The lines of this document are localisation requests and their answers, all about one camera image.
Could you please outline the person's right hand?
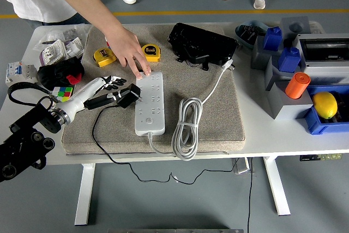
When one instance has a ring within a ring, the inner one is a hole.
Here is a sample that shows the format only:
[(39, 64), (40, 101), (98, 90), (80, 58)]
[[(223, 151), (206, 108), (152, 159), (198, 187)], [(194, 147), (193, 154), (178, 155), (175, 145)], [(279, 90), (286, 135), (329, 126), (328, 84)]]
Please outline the person's right hand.
[(141, 66), (145, 75), (151, 73), (151, 67), (135, 34), (121, 26), (105, 32), (104, 35), (121, 66), (128, 66), (137, 79), (141, 79), (142, 76), (135, 61)]

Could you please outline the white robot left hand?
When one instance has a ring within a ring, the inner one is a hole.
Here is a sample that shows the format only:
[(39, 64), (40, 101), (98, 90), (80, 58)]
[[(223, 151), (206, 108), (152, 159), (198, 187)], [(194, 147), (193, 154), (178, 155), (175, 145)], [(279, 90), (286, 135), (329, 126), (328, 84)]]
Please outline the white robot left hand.
[(84, 102), (92, 98), (100, 90), (117, 89), (125, 83), (126, 79), (118, 76), (97, 77), (75, 92), (69, 100), (57, 103), (51, 109), (51, 115), (55, 117), (61, 125), (69, 124), (74, 120), (78, 112), (85, 109)]

